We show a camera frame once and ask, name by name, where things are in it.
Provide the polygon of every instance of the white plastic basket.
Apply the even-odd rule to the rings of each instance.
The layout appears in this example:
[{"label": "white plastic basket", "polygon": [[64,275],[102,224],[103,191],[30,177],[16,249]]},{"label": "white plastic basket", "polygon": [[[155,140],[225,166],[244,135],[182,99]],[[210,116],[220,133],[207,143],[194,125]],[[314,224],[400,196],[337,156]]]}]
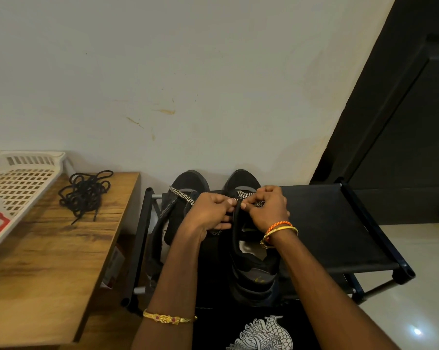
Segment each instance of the white plastic basket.
[{"label": "white plastic basket", "polygon": [[61,175],[64,158],[65,152],[0,151],[0,243]]}]

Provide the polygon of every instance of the black shoelace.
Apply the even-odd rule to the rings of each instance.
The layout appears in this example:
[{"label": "black shoelace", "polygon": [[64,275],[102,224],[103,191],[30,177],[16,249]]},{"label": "black shoelace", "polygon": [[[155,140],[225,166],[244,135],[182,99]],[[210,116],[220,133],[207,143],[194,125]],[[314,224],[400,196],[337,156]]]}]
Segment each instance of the black shoelace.
[{"label": "black shoelace", "polygon": [[[101,207],[101,196],[111,188],[109,181],[101,181],[109,178],[114,174],[113,171],[106,170],[97,173],[96,175],[88,175],[85,173],[75,173],[70,176],[69,182],[71,185],[59,190],[58,194],[61,197],[59,204],[65,206],[72,211],[76,219],[71,223],[73,225],[82,216],[89,211],[95,211],[93,221],[96,221],[98,209]],[[63,195],[64,190],[72,189],[70,193]]]}]

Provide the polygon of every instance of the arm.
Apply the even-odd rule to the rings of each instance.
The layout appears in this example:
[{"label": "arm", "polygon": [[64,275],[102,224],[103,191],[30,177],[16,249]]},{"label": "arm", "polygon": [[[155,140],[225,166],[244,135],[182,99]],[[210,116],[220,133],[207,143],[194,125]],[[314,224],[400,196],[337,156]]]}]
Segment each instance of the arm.
[{"label": "arm", "polygon": [[[235,204],[235,200],[220,194],[203,193],[199,196],[176,232],[147,312],[188,319],[194,317],[200,243],[208,229],[231,228],[226,212],[232,212]],[[132,350],[191,349],[192,333],[192,323],[172,325],[144,318]]]},{"label": "arm", "polygon": [[[252,205],[260,200],[265,201],[263,208]],[[258,189],[256,194],[244,200],[241,208],[250,213],[262,232],[276,222],[288,221],[286,198],[279,187]],[[291,229],[273,233],[270,242],[286,262],[292,283],[322,349],[399,350],[339,288]]]}]

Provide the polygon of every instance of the wooden table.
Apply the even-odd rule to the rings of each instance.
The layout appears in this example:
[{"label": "wooden table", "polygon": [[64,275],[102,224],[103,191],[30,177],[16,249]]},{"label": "wooden table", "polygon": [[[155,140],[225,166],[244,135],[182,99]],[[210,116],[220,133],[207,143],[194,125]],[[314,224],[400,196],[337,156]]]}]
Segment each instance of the wooden table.
[{"label": "wooden table", "polygon": [[116,173],[93,213],[74,225],[59,177],[0,245],[0,347],[71,343],[86,321],[139,173]]}]

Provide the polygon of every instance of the gold bracelet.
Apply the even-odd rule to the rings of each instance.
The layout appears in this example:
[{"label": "gold bracelet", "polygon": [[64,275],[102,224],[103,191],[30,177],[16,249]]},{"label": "gold bracelet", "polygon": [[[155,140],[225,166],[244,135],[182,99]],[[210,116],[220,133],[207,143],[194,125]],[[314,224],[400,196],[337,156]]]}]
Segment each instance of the gold bracelet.
[{"label": "gold bracelet", "polygon": [[192,319],[181,318],[181,317],[171,317],[170,315],[159,315],[158,313],[149,313],[147,310],[143,311],[143,316],[145,318],[153,319],[155,322],[167,323],[167,324],[179,324],[179,323],[189,323],[197,320],[197,316],[193,316]]},{"label": "gold bracelet", "polygon": [[282,229],[293,229],[296,231],[296,235],[299,235],[299,231],[294,226],[281,226],[277,227],[275,229],[272,229],[269,231],[266,235],[263,236],[262,240],[260,241],[260,245],[265,249],[275,248],[275,246],[269,244],[269,237],[272,233],[275,233],[277,231],[281,231]]}]

